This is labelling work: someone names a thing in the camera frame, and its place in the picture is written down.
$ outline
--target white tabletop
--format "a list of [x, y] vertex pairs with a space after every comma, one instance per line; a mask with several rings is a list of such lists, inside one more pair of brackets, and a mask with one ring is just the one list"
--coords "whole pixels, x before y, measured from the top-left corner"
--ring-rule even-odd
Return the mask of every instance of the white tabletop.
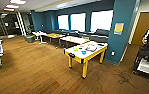
[[[72, 53], [72, 54], [75, 54], [75, 56], [77, 57], [80, 57], [80, 58], [86, 58], [87, 56], [103, 49], [104, 47], [106, 47], [108, 44], [107, 43], [100, 43], [102, 45], [98, 45], [97, 42], [94, 42], [94, 41], [90, 41], [90, 42], [87, 42], [85, 44], [82, 44], [82, 45], [77, 45], [77, 46], [74, 46], [72, 48], [69, 48], [69, 49], [66, 49], [65, 51], [69, 52], [69, 53]], [[97, 49], [92, 52], [92, 51], [87, 51], [86, 48], [88, 46], [96, 46]]]
[[60, 39], [61, 40], [65, 40], [65, 41], [70, 41], [70, 42], [78, 43], [78, 44], [83, 44], [83, 43], [87, 42], [86, 39], [78, 38], [78, 37], [73, 37], [73, 36], [66, 36], [66, 37], [62, 37]]
[[40, 35], [47, 35], [46, 33], [44, 32], [32, 32], [34, 35], [36, 36], [40, 36]]

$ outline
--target yellow table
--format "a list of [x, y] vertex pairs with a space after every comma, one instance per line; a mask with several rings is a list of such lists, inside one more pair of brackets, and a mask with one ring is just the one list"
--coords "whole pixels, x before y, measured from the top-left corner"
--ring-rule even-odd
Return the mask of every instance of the yellow table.
[[47, 37], [50, 38], [50, 43], [51, 43], [51, 38], [57, 38], [57, 39], [59, 39], [59, 42], [58, 43], [59, 43], [59, 46], [61, 46], [60, 37], [63, 37], [65, 35], [59, 35], [59, 34], [51, 33], [51, 34], [47, 34], [47, 35], [44, 35], [44, 36], [47, 36]]
[[[85, 49], [89, 46], [89, 45], [95, 45], [97, 48], [94, 52], [92, 51], [86, 51]], [[100, 63], [103, 62], [103, 56], [105, 53], [105, 50], [107, 49], [108, 44], [107, 43], [102, 43], [102, 45], [98, 45], [96, 42], [94, 41], [90, 41], [87, 42], [85, 44], [82, 45], [78, 45], [75, 46], [74, 48], [78, 48], [78, 51], [74, 51], [73, 47], [66, 49], [65, 50], [65, 55], [67, 55], [69, 57], [69, 68], [72, 68], [72, 57], [69, 56], [69, 53], [72, 53], [75, 55], [75, 57], [73, 58], [74, 60], [78, 61], [79, 63], [83, 64], [83, 74], [82, 77], [85, 79], [86, 78], [86, 74], [87, 74], [87, 66], [88, 66], [88, 61], [95, 57], [96, 55], [101, 53], [101, 57], [100, 57]]]

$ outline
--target door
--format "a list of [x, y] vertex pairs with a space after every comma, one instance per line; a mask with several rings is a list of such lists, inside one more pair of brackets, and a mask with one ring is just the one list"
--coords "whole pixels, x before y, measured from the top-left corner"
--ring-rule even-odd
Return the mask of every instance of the door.
[[140, 13], [140, 17], [132, 38], [132, 44], [143, 45], [142, 37], [149, 29], [149, 12]]

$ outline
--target wall outlet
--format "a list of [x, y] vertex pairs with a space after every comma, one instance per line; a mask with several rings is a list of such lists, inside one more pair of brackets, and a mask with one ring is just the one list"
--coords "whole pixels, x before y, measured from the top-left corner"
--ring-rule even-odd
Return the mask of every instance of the wall outlet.
[[115, 55], [115, 52], [111, 52], [111, 55]]

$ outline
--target poster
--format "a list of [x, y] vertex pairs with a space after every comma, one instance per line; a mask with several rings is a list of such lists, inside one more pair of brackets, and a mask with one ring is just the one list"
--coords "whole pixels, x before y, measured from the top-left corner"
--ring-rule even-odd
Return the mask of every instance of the poster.
[[114, 29], [114, 34], [116, 35], [121, 35], [122, 31], [124, 28], [124, 23], [116, 23], [115, 24], [115, 29]]
[[17, 23], [17, 22], [15, 22], [15, 26], [16, 26], [16, 28], [19, 28], [19, 25], [18, 25], [18, 23]]

